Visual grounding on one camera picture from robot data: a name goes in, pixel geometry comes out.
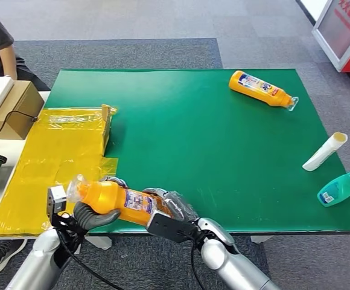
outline table leg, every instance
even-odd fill
[[[82,245],[79,245],[79,247],[77,248],[77,250],[75,250],[75,252],[74,252],[75,255],[79,255],[80,254],[80,251],[82,250]]]
[[[106,236],[85,236],[85,239],[90,243],[95,245],[97,248],[101,248],[103,250],[108,250],[112,246],[112,240]]]
[[[251,241],[253,243],[262,243],[262,242],[265,242],[268,239],[270,239],[272,236],[251,236]]]

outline white tube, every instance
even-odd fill
[[[347,134],[336,132],[327,140],[323,146],[320,147],[312,157],[302,165],[302,168],[308,171],[313,171],[323,164],[333,152],[340,148],[348,139]]]

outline green table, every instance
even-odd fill
[[[337,154],[301,166],[327,135],[294,69],[246,69],[299,96],[293,112],[229,89],[231,69],[63,70],[45,107],[118,108],[106,156],[132,189],[177,190],[232,233],[350,233],[350,198],[317,193],[345,173]],[[143,231],[124,221],[93,234]]]

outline yellow detergent bottle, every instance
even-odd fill
[[[119,219],[143,226],[155,209],[170,215],[158,196],[125,189],[113,181],[87,181],[82,175],[71,181],[66,195],[69,201],[82,201],[100,214],[118,208]]]
[[[283,89],[243,71],[235,72],[230,78],[229,87],[234,91],[265,102],[269,106],[285,107],[289,111],[293,111],[299,101],[299,97],[291,97]]]

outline sneaker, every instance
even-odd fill
[[[0,272],[14,255],[20,252],[27,240],[5,240],[0,242]]]

